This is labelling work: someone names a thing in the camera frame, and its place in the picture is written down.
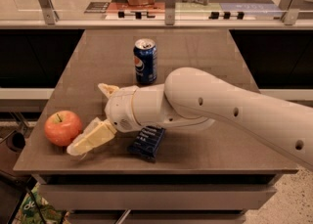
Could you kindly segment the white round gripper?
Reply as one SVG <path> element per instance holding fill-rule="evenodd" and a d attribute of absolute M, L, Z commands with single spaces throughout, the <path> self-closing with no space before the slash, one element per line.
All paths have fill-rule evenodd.
<path fill-rule="evenodd" d="M 98 148 L 114 138 L 116 129 L 120 132 L 139 130 L 139 124 L 132 110 L 132 99 L 137 86 L 119 88 L 99 83 L 98 88 L 108 98 L 105 106 L 106 120 L 94 118 L 67 147 L 71 156 L 81 156 Z"/>

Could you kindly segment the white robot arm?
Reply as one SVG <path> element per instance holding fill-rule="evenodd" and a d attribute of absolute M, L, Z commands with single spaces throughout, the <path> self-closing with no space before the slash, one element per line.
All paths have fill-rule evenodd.
<path fill-rule="evenodd" d="M 252 135 L 263 145 L 313 169 L 313 109 L 227 83 L 192 67 L 177 68 L 159 85 L 98 85 L 108 98 L 107 119 L 94 118 L 67 147 L 83 155 L 110 141 L 116 132 L 147 126 L 205 129 L 216 120 Z"/>

